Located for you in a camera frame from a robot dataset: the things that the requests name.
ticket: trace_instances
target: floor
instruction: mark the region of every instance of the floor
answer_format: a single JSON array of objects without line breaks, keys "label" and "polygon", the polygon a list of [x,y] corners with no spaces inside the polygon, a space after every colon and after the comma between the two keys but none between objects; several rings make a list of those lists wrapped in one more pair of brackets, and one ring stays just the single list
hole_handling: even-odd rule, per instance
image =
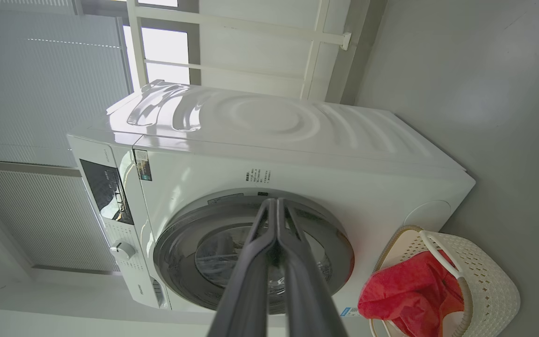
[{"label": "floor", "polygon": [[539,336],[539,0],[390,0],[357,105],[393,111],[477,185],[443,228],[515,281]]}]

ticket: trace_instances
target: sticker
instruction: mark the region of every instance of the sticker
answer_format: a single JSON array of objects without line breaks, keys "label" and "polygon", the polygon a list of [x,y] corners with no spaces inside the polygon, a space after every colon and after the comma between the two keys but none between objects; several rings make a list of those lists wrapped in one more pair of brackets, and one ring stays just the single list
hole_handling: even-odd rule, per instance
[{"label": "sticker", "polygon": [[253,168],[247,172],[244,181],[270,183],[271,170],[262,170],[260,168]]},{"label": "sticker", "polygon": [[147,151],[134,149],[134,159],[137,162],[138,177],[142,181],[153,181],[151,177],[151,167],[149,166],[149,156]]},{"label": "sticker", "polygon": [[340,314],[340,317],[351,317],[351,316],[361,316],[361,314],[359,313],[359,309],[357,309],[357,307],[345,308],[342,311],[342,314]]}]

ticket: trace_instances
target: basket handle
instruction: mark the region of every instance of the basket handle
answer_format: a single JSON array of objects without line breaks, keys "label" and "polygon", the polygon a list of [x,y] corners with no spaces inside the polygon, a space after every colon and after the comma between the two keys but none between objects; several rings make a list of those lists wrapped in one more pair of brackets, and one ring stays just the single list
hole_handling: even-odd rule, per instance
[{"label": "basket handle", "polygon": [[[374,319],[370,319],[370,330],[371,330],[371,335],[373,337],[379,337],[378,336],[378,333],[376,332],[376,327],[374,327]],[[386,331],[386,334],[388,335],[388,337],[392,337],[392,335],[390,334],[390,330],[388,330],[388,327],[386,326],[386,322],[383,321],[383,320],[379,320],[380,322],[382,322],[382,324],[384,325],[384,330]]]},{"label": "basket handle", "polygon": [[462,277],[462,272],[459,271],[458,269],[455,269],[455,267],[451,266],[451,264],[444,258],[444,256],[442,256],[442,254],[438,252],[436,247],[434,247],[434,244],[432,243],[432,241],[430,241],[430,239],[434,240],[434,242],[438,246],[440,246],[440,248],[447,254],[449,259],[451,259],[451,261],[455,264],[455,266],[457,267],[460,266],[460,264],[456,261],[455,257],[449,252],[446,246],[444,246],[438,239],[436,239],[434,235],[430,234],[430,232],[426,232],[425,230],[422,230],[421,232],[419,232],[419,236],[421,237],[423,243],[425,244],[425,247],[428,248],[430,253],[432,253],[432,255],[436,258],[436,260],[438,260],[438,262],[440,262],[440,264],[442,264],[442,266],[446,268],[446,270],[449,271],[449,273],[451,273],[455,278]]}]

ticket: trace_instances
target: control panel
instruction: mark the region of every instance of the control panel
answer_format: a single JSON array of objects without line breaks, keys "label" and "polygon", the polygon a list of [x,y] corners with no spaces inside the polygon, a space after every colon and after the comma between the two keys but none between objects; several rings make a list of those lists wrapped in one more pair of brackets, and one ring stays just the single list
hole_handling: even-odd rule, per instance
[{"label": "control panel", "polygon": [[82,159],[80,164],[101,216],[133,225],[118,169]]},{"label": "control panel", "polygon": [[103,218],[109,250],[116,258],[132,298],[150,307],[165,307],[163,294],[156,288],[157,281],[149,276],[135,227],[131,224]]}]

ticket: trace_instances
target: washing machine door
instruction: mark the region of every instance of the washing machine door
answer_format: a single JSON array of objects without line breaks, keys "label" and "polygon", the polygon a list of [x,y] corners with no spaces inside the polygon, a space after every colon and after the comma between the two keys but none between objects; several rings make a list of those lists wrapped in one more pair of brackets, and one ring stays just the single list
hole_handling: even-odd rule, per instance
[{"label": "washing machine door", "polygon": [[[174,217],[155,245],[158,273],[171,290],[188,301],[215,310],[246,241],[261,203],[286,197],[331,294],[349,279],[355,261],[342,225],[317,203],[277,190],[227,190],[201,198]],[[285,312],[284,275],[268,273],[269,313]]]}]

